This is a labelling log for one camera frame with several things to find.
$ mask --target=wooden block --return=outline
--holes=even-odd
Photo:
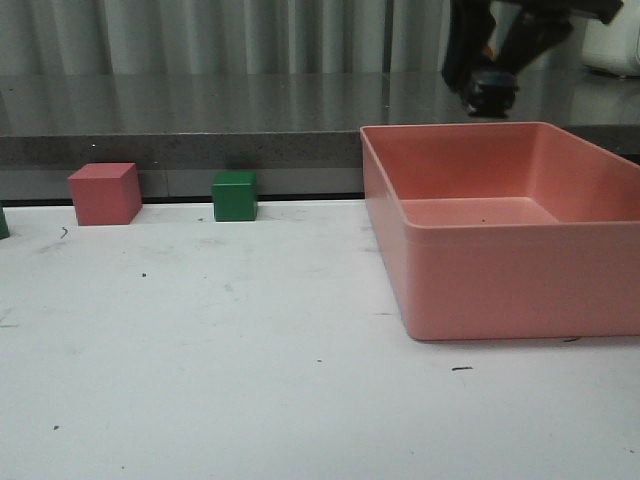
[[[135,163],[89,163],[69,187],[78,225],[127,225],[142,208]]]
[[[256,174],[220,172],[211,186],[217,222],[253,221],[258,213]]]

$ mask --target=gray countertop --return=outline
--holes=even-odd
[[[640,81],[530,71],[507,121],[547,121],[640,154]],[[438,72],[0,77],[0,199],[68,198],[88,162],[135,161],[146,197],[207,195],[226,168],[262,194],[361,191],[363,125],[469,118]]]

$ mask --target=table surface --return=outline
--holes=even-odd
[[[362,201],[5,213],[2,480],[638,478],[640,338],[416,342]]]

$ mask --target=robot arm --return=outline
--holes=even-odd
[[[516,75],[536,57],[565,40],[572,13],[608,24],[621,0],[501,0],[522,5],[495,59],[485,47],[496,22],[492,0],[451,0],[449,46],[442,69],[470,115],[504,117],[518,90]]]

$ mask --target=pink plastic bin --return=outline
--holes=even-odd
[[[640,167],[545,123],[361,130],[409,335],[640,334]]]

